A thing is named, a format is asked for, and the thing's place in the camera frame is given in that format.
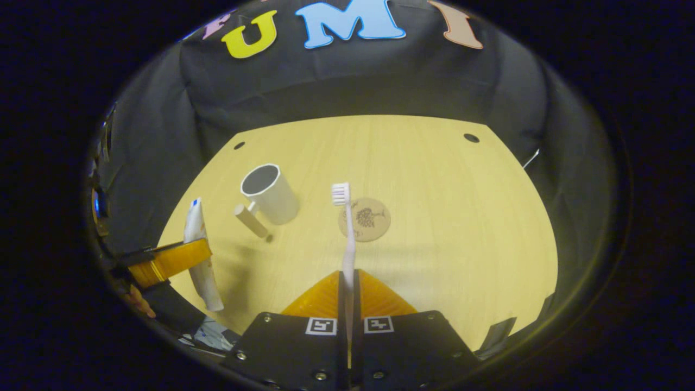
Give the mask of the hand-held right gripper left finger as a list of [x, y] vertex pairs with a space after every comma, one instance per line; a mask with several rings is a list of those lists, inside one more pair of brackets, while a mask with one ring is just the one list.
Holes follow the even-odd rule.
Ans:
[[224, 369], [270, 389], [347, 390], [348, 338], [338, 272], [335, 317], [261, 312], [223, 359]]

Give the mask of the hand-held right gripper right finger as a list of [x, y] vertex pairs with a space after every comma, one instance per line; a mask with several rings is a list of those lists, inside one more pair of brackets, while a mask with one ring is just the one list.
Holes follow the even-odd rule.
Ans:
[[360, 390], [435, 390], [480, 360], [438, 310], [419, 312], [384, 282], [355, 273], [352, 383]]

